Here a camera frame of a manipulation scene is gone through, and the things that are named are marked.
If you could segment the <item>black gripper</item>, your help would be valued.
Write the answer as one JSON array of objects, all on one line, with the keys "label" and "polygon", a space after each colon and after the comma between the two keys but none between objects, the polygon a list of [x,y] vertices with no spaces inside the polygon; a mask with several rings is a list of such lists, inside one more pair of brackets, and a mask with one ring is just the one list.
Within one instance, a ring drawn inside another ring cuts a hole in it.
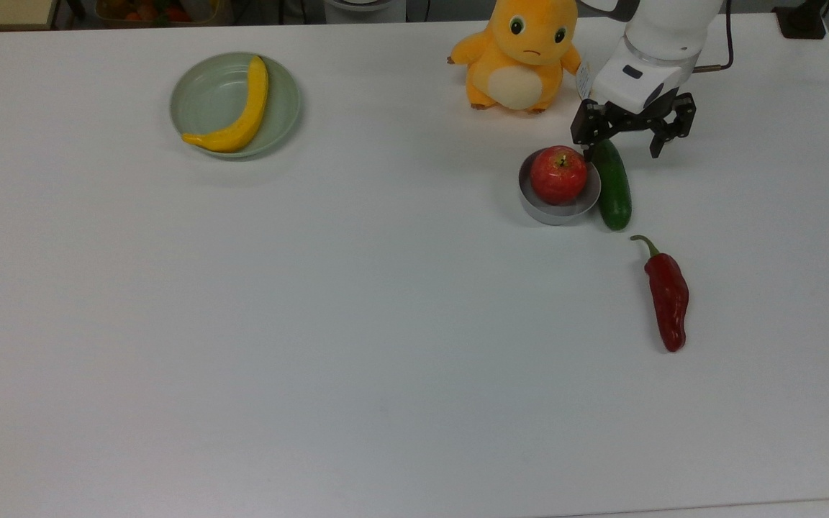
[{"label": "black gripper", "polygon": [[690,93],[668,92],[640,114],[632,114],[612,102],[583,99],[571,124],[571,138],[573,144],[582,145],[585,161],[593,162],[599,142],[618,132],[651,131],[649,154],[655,160],[666,143],[688,137],[696,113],[697,106]]}]

